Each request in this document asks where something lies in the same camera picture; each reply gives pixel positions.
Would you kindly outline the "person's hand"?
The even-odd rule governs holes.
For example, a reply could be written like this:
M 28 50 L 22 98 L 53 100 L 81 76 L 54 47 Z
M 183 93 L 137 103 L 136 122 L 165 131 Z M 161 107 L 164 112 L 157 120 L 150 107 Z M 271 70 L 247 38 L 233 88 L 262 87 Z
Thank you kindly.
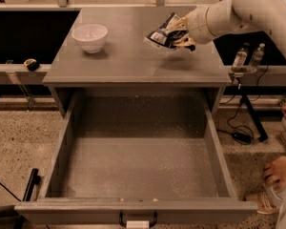
M 265 185 L 274 184 L 274 191 L 281 192 L 286 187 L 286 156 L 280 156 L 264 165 L 262 180 Z

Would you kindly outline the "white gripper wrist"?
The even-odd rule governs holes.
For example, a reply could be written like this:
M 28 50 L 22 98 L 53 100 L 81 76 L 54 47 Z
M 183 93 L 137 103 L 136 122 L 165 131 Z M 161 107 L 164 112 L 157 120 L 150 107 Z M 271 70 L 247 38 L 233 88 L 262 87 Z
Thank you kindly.
M 178 48 L 186 48 L 191 52 L 195 50 L 195 43 L 207 44 L 214 40 L 214 36 L 209 30 L 207 24 L 208 7 L 199 7 L 192 10 L 182 18 L 179 18 L 171 25 L 172 31 L 188 30 L 189 37 L 182 37 L 173 42 Z

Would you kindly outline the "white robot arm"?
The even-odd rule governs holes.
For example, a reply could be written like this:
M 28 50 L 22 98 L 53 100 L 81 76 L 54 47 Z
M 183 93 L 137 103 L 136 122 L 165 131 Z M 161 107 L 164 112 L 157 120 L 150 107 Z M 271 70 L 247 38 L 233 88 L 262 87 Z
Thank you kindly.
M 225 34 L 264 31 L 286 59 L 286 0 L 222 0 L 192 10 L 170 29 L 187 31 L 198 44 Z

